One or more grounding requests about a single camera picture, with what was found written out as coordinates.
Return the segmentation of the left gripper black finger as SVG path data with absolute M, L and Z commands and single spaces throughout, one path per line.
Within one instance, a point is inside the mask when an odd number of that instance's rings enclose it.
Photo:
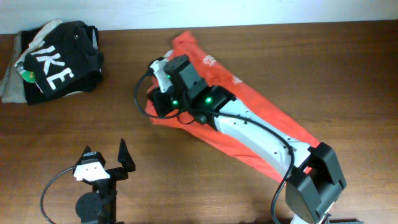
M 120 140 L 118 162 L 122 165 L 126 172 L 134 172 L 136 170 L 136 165 L 127 149 L 124 139 Z
M 89 145 L 87 145 L 87 146 L 85 147 L 85 149 L 84 149 L 82 155 L 80 156 L 79 160 L 76 162 L 76 165 L 80 165 L 81 162 L 82 162 L 83 160 L 85 160 L 84 156 L 85 156 L 85 154 L 87 154 L 87 153 L 91 153 L 91 147 L 89 147 Z

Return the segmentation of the red orange t-shirt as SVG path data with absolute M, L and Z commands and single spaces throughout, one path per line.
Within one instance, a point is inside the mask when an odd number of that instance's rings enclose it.
M 255 89 L 242 82 L 238 77 L 227 70 L 222 64 L 216 61 L 210 54 L 205 52 L 198 44 L 196 37 L 190 32 L 185 31 L 172 40 L 172 52 L 168 54 L 168 59 L 173 59 L 179 55 L 186 54 L 193 60 L 194 67 L 198 70 L 208 83 L 221 85 L 227 90 L 232 91 L 243 103 L 255 114 L 267 121 L 277 129 L 292 138 L 306 142 L 316 147 L 320 141 L 312 136 L 304 127 L 284 113 L 275 104 L 261 95 Z M 150 121 L 154 125 L 165 126 L 174 129 L 183 129 L 205 143 L 213 146 L 229 157 L 233 157 L 246 165 L 249 165 L 264 175 L 277 182 L 282 180 L 282 176 L 264 159 L 252 152 L 248 147 L 239 141 L 215 131 L 210 126 L 200 125 L 197 122 L 188 124 L 192 120 L 189 114 L 181 114 L 180 119 L 154 119 Z

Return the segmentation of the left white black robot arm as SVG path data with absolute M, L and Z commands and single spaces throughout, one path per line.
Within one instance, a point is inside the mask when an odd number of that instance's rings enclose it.
M 91 191 L 83 194 L 75 204 L 75 212 L 84 224 L 116 224 L 117 183 L 127 180 L 136 165 L 127 149 L 124 139 L 120 140 L 117 161 L 119 167 L 106 169 L 103 155 L 86 146 L 73 168 L 73 176 L 78 182 L 91 186 Z

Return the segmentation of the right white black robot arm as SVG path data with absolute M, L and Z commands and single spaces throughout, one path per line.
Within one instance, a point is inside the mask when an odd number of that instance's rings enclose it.
M 149 64 L 148 75 L 159 87 L 149 93 L 155 119 L 178 118 L 183 112 L 201 125 L 229 136 L 268 162 L 282 176 L 271 201 L 271 216 L 281 191 L 293 211 L 292 223 L 329 223 L 330 209 L 346 188 L 334 149 L 324 142 L 311 146 L 295 139 L 252 112 L 232 91 L 210 85 L 187 55 Z

